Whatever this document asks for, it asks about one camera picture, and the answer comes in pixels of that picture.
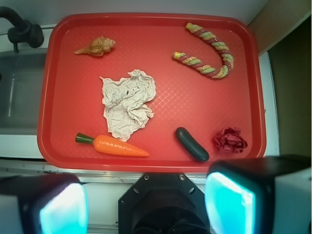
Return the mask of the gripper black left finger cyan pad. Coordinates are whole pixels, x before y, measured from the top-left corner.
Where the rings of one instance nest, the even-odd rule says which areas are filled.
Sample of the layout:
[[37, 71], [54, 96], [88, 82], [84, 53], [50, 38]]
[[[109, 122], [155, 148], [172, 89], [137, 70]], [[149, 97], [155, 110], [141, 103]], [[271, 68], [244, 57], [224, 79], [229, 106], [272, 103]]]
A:
[[87, 192], [72, 174], [0, 178], [2, 234], [85, 234]]

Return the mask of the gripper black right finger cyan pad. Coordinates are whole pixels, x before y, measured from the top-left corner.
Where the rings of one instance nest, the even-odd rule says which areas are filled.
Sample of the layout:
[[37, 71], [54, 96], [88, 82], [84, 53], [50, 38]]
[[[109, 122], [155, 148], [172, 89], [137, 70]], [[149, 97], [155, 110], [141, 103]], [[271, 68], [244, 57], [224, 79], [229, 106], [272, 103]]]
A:
[[309, 234], [312, 160], [298, 155], [219, 160], [205, 181], [217, 234]]

